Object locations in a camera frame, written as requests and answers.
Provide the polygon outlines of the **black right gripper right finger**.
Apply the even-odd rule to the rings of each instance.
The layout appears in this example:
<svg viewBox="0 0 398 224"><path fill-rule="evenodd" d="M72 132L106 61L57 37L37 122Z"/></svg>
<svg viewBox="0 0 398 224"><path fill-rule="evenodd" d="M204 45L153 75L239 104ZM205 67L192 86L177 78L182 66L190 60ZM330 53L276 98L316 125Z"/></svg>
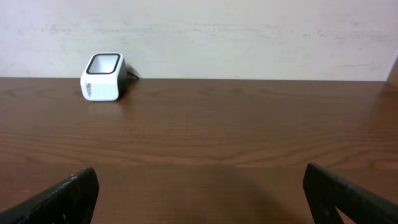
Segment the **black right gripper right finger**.
<svg viewBox="0 0 398 224"><path fill-rule="evenodd" d="M397 223L397 204L316 163L307 165L303 189L315 223L343 223L339 211L355 223Z"/></svg>

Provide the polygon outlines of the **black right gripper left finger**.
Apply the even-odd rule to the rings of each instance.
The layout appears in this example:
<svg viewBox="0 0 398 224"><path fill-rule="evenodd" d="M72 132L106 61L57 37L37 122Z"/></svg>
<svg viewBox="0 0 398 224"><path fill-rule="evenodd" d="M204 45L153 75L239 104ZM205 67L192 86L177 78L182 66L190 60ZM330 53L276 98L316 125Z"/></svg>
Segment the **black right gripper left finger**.
<svg viewBox="0 0 398 224"><path fill-rule="evenodd" d="M96 172L86 168L1 212L1 223L90 223L98 193Z"/></svg>

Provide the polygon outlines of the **white barcode scanner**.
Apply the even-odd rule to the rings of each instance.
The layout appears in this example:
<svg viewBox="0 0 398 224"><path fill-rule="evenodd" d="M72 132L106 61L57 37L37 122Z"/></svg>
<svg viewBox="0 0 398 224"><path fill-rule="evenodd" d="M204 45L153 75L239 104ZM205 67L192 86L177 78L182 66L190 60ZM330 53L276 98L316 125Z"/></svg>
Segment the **white barcode scanner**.
<svg viewBox="0 0 398 224"><path fill-rule="evenodd" d="M86 66L80 86L88 101L116 101L125 88L127 67L120 53L94 54Z"/></svg>

